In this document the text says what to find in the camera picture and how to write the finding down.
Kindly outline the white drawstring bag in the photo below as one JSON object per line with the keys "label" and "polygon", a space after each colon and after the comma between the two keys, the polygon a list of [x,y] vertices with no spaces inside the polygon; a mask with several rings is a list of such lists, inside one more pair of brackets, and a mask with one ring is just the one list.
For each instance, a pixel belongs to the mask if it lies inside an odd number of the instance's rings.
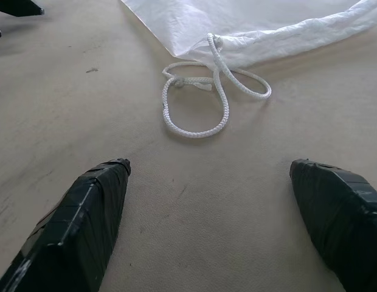
{"label": "white drawstring bag", "polygon": [[168,52],[213,68],[244,68],[377,26],[377,0],[122,0]]}

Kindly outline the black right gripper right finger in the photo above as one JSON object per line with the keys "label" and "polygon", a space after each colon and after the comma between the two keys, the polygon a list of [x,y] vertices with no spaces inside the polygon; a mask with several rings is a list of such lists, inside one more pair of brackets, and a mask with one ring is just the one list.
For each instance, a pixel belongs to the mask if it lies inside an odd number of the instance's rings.
{"label": "black right gripper right finger", "polygon": [[317,252],[346,292],[377,292],[377,191],[361,175],[308,159],[289,170]]}

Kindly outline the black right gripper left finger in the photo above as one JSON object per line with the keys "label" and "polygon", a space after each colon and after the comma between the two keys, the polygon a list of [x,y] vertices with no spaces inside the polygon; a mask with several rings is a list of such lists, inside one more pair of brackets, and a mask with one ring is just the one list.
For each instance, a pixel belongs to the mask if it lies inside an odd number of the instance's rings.
{"label": "black right gripper left finger", "polygon": [[28,236],[0,292],[99,292],[130,174],[130,161],[118,158],[79,176]]}

